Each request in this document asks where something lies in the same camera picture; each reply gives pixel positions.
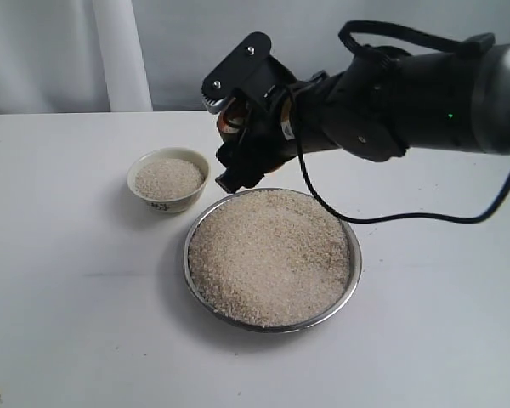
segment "metal bowl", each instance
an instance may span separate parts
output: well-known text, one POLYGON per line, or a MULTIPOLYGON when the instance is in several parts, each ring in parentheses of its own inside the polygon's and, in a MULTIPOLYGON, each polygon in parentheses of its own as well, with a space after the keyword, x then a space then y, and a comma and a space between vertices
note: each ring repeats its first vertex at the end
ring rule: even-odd
MULTIPOLYGON (((357 283, 359 282, 360 278, 360 271, 361 271, 361 255, 360 255, 360 245, 357 241, 357 237, 355 236, 355 233, 349 226, 349 224, 342 222, 342 228, 343 232, 346 235, 346 239, 348 240, 348 249, 349 249, 349 278, 348 282, 346 283, 346 286, 344 287, 343 295, 331 306, 329 309, 324 311, 321 314, 318 314, 315 317, 312 317, 311 319, 308 319, 306 321, 302 321, 300 323, 295 323, 294 325, 288 325, 288 326, 272 326, 272 327, 262 327, 262 326, 255 326, 250 325, 247 323, 244 323, 242 321, 238 321, 235 319, 230 318, 229 316, 226 316, 216 310, 210 303, 204 299, 204 297, 198 292, 198 289, 196 288, 195 282, 193 282, 193 279, 190 274, 189 269, 189 247, 190 242, 193 237, 193 235, 196 232, 196 229, 198 226, 204 221, 204 218, 206 218, 212 211, 214 211, 219 206, 222 206, 225 202, 233 200, 237 196, 243 196, 245 194, 250 194, 255 191, 263 191, 263 190, 286 190, 286 189, 253 189, 248 191, 242 191, 240 193, 236 193, 233 195, 229 195, 225 197, 223 200, 217 201, 216 203, 212 204, 209 208, 204 211, 200 217, 196 219, 196 221, 193 223, 193 225, 189 229, 189 233, 187 234, 187 239, 185 240, 184 245, 184 274, 185 274, 185 280, 187 282, 187 286, 189 287, 191 293, 195 296, 196 299, 202 305, 212 312, 212 314, 216 317, 218 317, 221 320, 226 321, 227 323, 231 324, 232 326, 240 327, 242 329, 246 329, 252 332, 262 332, 262 333, 290 333, 290 332, 298 332, 302 329, 307 329, 309 327, 315 326, 322 321, 327 320, 329 317, 334 315, 338 310, 342 308, 344 304, 351 298, 353 295, 355 288, 357 287, 357 283)), ((293 191, 295 193, 300 193, 299 191, 294 190, 286 190, 286 191, 293 191)))

